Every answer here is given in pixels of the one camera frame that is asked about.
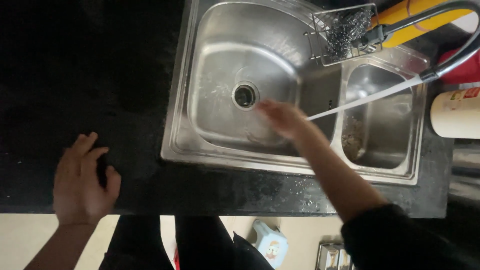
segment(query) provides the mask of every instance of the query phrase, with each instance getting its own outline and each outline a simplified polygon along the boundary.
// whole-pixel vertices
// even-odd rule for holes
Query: wire basket
[[[377,7],[373,3],[313,13],[311,24],[314,28],[314,32],[304,33],[304,36],[307,36],[308,38],[310,50],[312,52],[310,59],[315,59],[318,64],[318,58],[320,58],[322,65],[329,66],[381,51],[383,49],[381,42],[377,45],[359,45],[357,47],[352,45],[349,48],[347,56],[340,58],[332,56],[328,51],[327,44],[329,42],[329,31],[332,30],[332,25],[338,21],[341,16],[345,16],[345,14],[354,14],[365,9],[370,9],[373,13],[372,25],[378,25]]]

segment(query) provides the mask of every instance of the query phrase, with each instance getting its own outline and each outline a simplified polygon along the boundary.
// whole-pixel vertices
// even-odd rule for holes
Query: black pants
[[[175,217],[181,270],[232,269],[233,242],[219,217]],[[167,269],[159,216],[120,216],[100,269]]]

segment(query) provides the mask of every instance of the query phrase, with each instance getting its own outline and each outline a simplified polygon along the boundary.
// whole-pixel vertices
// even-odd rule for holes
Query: running water
[[[322,113],[319,113],[319,114],[316,114],[316,115],[313,115],[313,116],[309,116],[309,117],[307,117],[307,120],[311,121],[313,119],[317,119],[317,118],[320,118],[320,117],[323,117],[323,116],[326,116],[326,115],[329,115],[329,114],[332,114],[332,113],[337,113],[339,111],[350,109],[350,108],[356,107],[358,105],[363,105],[365,103],[384,98],[384,97],[389,96],[391,94],[394,94],[396,92],[400,92],[403,89],[406,89],[406,88],[409,88],[409,87],[412,87],[412,86],[416,86],[416,85],[419,85],[421,83],[423,83],[423,82],[420,79],[420,76],[416,75],[415,77],[409,79],[408,81],[404,81],[404,82],[402,82],[398,85],[392,86],[389,89],[377,92],[375,94],[371,94],[371,95],[369,95],[367,97],[364,97],[364,98],[360,98],[356,101],[350,102],[350,103],[342,105],[340,107],[336,107],[334,109],[331,109],[331,110],[328,110],[328,111],[325,111],[325,112],[322,112]]]

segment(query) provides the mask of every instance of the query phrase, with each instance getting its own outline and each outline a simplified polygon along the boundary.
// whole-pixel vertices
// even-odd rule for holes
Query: double sink
[[[406,47],[322,66],[305,32],[319,8],[300,0],[187,0],[161,156],[215,166],[313,174],[255,112],[263,99],[308,116],[412,78],[429,60]],[[426,86],[313,120],[367,180],[416,184]]]

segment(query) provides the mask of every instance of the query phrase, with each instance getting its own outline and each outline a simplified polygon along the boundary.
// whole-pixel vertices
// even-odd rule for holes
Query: black countertop
[[[63,147],[96,131],[122,174],[115,213],[335,215],[309,176],[161,160],[182,1],[93,2],[0,4],[0,212],[51,213]],[[418,184],[375,186],[412,217],[443,217],[453,140],[425,119]]]

